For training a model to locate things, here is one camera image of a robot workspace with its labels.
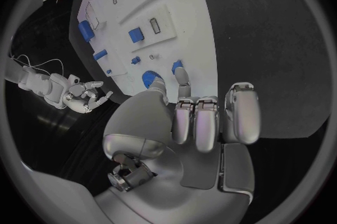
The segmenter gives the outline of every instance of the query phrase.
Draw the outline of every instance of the dark floor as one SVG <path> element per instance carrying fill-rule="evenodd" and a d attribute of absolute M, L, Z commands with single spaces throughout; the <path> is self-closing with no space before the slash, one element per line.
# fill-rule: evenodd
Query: dark floor
<path fill-rule="evenodd" d="M 27 54 L 32 63 L 60 58 L 65 76 L 74 74 L 90 81 L 67 39 L 71 4 L 72 0 L 58 6 L 53 0 L 45 2 L 19 28 L 12 50 L 15 55 Z M 48 71 L 60 71 L 58 63 L 48 64 L 44 66 Z M 109 187 L 106 174 L 114 164 L 103 153 L 102 135 L 117 104 L 109 102 L 80 115 L 57 110 L 12 83 L 6 84 L 6 100 L 15 142 L 31 168 L 83 184 L 93 195 Z M 256 172 L 256 193 L 242 223 L 255 223 L 291 193 L 310 167 L 325 127 L 309 138 L 260 139 L 248 147 Z"/>

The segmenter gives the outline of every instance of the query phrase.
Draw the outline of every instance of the rectangular slot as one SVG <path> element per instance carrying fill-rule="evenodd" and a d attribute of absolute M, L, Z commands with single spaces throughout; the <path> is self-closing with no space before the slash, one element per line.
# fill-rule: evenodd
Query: rectangular slot
<path fill-rule="evenodd" d="M 160 27 L 159 27 L 159 25 L 158 25 L 157 19 L 155 19 L 155 18 L 151 19 L 151 20 L 150 20 L 150 24 L 151 24 L 151 27 L 152 27 L 153 32 L 154 32 L 155 34 L 160 33 Z"/>

